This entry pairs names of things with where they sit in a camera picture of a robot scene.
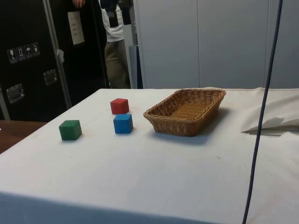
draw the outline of gray wall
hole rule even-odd
[[[278,0],[270,0],[267,65],[273,42],[277,7]],[[270,87],[299,88],[299,0],[284,0]]]
[[[200,86],[263,86],[268,0],[199,0]]]
[[[146,88],[264,86],[278,0],[134,0]],[[272,88],[299,87],[299,0],[284,0]]]
[[[199,87],[197,0],[135,0],[134,5],[144,86]]]

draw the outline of blue cube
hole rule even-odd
[[[118,114],[114,120],[116,134],[129,134],[133,130],[133,120],[131,114]]]

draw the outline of white shirt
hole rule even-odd
[[[119,24],[118,27],[111,27],[106,10],[102,9],[102,8],[101,8],[101,10],[102,10],[102,18],[103,18],[104,27],[105,27],[106,34],[107,34],[107,42],[116,42],[116,41],[123,40],[124,39],[123,30],[122,30],[123,19],[122,19],[122,13],[121,13],[120,7],[118,5],[116,7],[116,14],[117,14],[117,19],[118,19],[118,24]]]

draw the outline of khaki pants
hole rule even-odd
[[[105,61],[111,87],[114,89],[129,89],[130,79],[124,40],[107,42]]]

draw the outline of hand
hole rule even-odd
[[[73,0],[73,4],[75,5],[75,7],[81,8],[85,5],[85,0]]]

